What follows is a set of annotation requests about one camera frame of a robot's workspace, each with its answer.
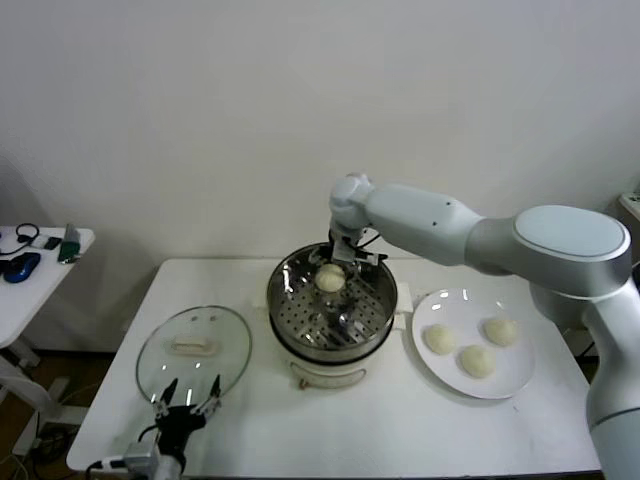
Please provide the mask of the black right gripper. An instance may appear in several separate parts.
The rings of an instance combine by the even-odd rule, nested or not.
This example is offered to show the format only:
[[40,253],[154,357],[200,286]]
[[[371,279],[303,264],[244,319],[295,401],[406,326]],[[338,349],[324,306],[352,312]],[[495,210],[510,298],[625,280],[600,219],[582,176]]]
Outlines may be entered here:
[[355,261],[359,241],[362,238],[361,229],[343,228],[340,225],[330,229],[332,255],[330,247],[315,247],[311,251],[311,265],[318,270],[320,267],[333,263],[344,265],[345,281],[349,282],[360,274],[360,264]]

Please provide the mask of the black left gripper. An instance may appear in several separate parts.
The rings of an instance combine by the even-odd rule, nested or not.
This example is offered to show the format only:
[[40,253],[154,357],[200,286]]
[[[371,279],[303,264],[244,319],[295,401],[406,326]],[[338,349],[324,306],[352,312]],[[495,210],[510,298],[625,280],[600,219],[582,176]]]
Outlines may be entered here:
[[178,385],[174,378],[153,402],[153,409],[160,436],[158,448],[161,453],[183,453],[191,434],[206,425],[203,414],[213,414],[220,406],[221,375],[218,374],[211,386],[209,396],[196,407],[170,407]]

